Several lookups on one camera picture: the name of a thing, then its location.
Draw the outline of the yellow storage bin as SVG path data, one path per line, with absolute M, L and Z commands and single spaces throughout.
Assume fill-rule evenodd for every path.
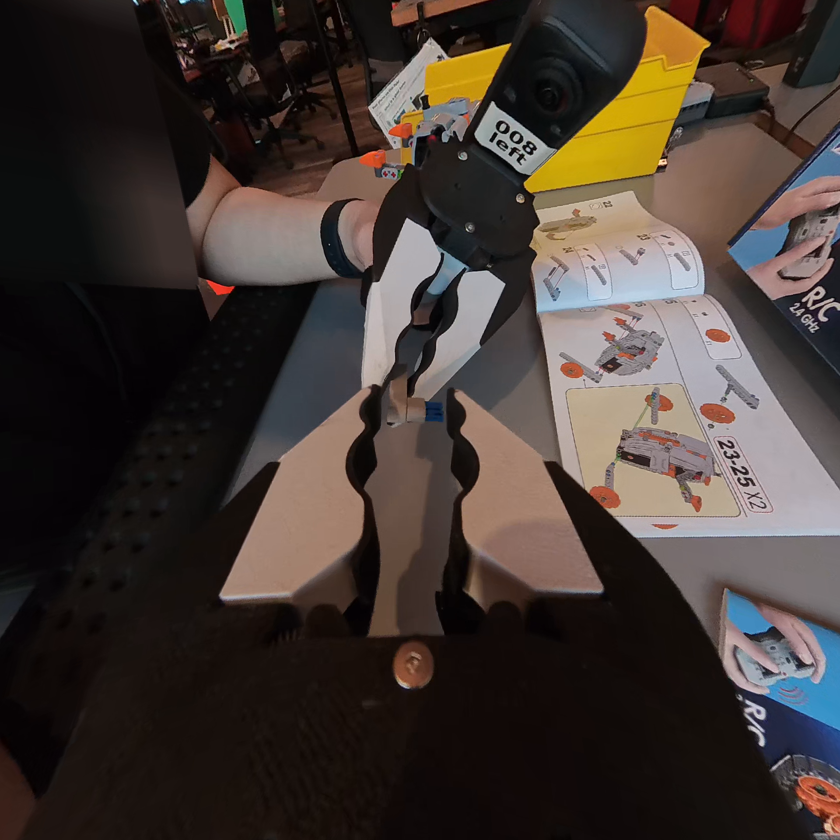
M 667 12 L 645 12 L 643 57 L 618 97 L 535 175 L 531 193 L 620 181 L 656 172 L 709 41 Z

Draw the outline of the dark grey power adapter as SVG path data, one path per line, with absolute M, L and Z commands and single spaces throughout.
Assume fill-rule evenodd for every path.
M 699 68 L 688 85 L 675 127 L 755 112 L 769 96 L 770 87 L 737 62 Z

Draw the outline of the partly built toy robot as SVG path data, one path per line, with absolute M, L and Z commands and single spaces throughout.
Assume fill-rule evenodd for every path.
M 384 150 L 373 150 L 362 155 L 360 163 L 372 168 L 378 178 L 397 181 L 408 165 L 422 164 L 431 144 L 461 141 L 480 104 L 481 100 L 451 98 L 437 106 L 409 112 L 388 132 L 399 141 L 400 161 L 390 163 Z

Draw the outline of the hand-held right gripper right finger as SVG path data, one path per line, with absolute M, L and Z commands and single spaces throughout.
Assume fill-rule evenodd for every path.
M 458 482 L 437 592 L 446 634 L 478 630 L 496 604 L 594 599 L 603 583 L 541 455 L 463 391 L 446 401 Z

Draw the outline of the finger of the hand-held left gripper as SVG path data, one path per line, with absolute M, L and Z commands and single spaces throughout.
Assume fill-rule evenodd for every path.
M 480 349 L 505 289 L 488 269 L 461 273 L 444 292 L 442 318 L 408 383 L 408 394 L 432 398 Z
M 424 294 L 448 286 L 448 263 L 431 231 L 410 218 L 399 230 L 379 226 L 376 257 L 365 303 L 361 385 L 382 386 L 396 363 L 404 332 Z

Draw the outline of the grey desk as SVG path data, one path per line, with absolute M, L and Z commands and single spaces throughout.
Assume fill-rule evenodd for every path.
M 722 303 L 765 381 L 826 472 L 838 482 L 838 375 L 730 259 L 742 222 L 799 164 L 750 119 L 694 127 L 664 173 L 538 197 L 536 207 L 634 190 L 652 215 L 698 246 L 707 288 Z M 358 284 L 324 281 L 281 366 L 228 495 L 357 392 L 363 333 Z M 548 367 L 530 297 L 453 380 L 542 457 L 560 460 Z M 440 635 L 434 594 L 448 553 L 458 484 L 441 423 L 384 428 L 367 483 L 381 543 L 375 636 Z M 725 587 L 838 628 L 838 537 L 646 539 L 713 639 Z

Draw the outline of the dark wristband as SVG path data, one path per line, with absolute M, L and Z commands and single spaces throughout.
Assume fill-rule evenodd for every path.
M 337 276 L 345 279 L 360 279 L 364 270 L 357 268 L 347 256 L 342 245 L 339 221 L 344 208 L 360 201 L 357 197 L 345 198 L 328 205 L 320 223 L 320 239 L 324 257 Z

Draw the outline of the white printed leaflet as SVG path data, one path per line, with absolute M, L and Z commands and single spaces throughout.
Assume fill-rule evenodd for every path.
M 368 110 L 374 124 L 385 137 L 389 137 L 389 132 L 400 123 L 405 114 L 422 109 L 421 97 L 425 93 L 426 68 L 447 59 L 446 51 L 433 38 L 429 38 L 415 56 L 375 95 Z

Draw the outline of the open instruction booklet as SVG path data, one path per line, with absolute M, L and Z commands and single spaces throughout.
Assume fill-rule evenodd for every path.
M 705 293 L 690 238 L 631 191 L 538 216 L 566 471 L 638 538 L 837 536 L 838 488 Z

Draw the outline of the grey beam with blue pins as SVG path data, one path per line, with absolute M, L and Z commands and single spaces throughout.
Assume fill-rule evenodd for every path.
M 427 402 L 408 394 L 406 365 L 396 363 L 384 391 L 385 422 L 389 427 L 405 424 L 442 423 L 445 408 L 441 402 Z

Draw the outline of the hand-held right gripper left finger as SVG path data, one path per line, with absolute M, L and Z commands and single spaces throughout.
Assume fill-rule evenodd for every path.
M 381 554 L 365 486 L 381 422 L 381 387 L 363 387 L 271 465 L 223 603 L 279 603 L 301 618 L 330 607 L 353 635 L 370 632 Z

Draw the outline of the person's black shirt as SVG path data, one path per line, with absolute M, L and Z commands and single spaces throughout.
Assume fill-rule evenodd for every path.
M 2 572 L 68 551 L 207 321 L 196 289 L 87 282 L 69 173 L 30 171 L 2 168 Z

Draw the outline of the large toy robot kit box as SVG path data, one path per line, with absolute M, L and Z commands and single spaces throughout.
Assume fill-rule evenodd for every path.
M 729 255 L 839 372 L 839 128 L 730 242 Z

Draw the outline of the flat blue kit box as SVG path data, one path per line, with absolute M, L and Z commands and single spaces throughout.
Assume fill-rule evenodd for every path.
M 725 590 L 719 651 L 796 823 L 838 839 L 838 630 Z

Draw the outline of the person's left forearm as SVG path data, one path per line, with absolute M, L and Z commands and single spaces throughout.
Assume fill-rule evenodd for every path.
M 212 195 L 208 189 L 186 209 L 198 276 L 225 287 L 291 286 L 339 278 L 321 245 L 320 223 L 328 205 L 252 187 Z M 339 235 L 351 262 L 373 262 L 373 225 L 379 205 L 347 205 Z

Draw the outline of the black office chair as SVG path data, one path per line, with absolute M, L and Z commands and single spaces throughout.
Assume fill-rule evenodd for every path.
M 234 100 L 243 110 L 246 127 L 263 129 L 255 139 L 257 153 L 267 157 L 270 148 L 277 149 L 288 170 L 295 166 L 284 147 L 285 141 L 314 144 L 323 151 L 324 142 L 301 128 L 304 112 L 325 111 L 331 120 L 338 113 L 328 100 L 313 89 L 314 45 L 306 40 L 275 37 L 267 56 L 255 58 L 249 42 L 221 42 L 211 48 L 211 59 L 222 67 L 234 87 Z

